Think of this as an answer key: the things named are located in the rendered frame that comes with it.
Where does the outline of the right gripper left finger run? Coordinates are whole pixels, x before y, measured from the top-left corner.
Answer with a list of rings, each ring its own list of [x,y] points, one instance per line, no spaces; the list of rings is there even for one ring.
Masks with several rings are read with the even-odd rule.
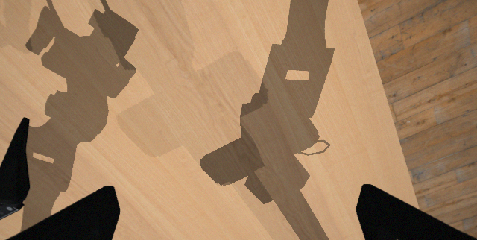
[[[120,216],[114,186],[104,186],[5,240],[112,240]]]

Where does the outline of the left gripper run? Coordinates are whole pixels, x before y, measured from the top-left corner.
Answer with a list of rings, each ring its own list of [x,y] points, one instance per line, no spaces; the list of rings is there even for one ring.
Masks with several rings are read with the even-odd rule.
[[[28,118],[22,119],[0,165],[0,206],[19,207],[28,195],[26,145],[29,122]]]

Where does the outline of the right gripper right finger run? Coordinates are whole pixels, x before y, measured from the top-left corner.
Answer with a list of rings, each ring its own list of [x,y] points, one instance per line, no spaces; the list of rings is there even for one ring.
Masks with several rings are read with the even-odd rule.
[[[371,184],[362,185],[356,214],[365,240],[477,240]]]

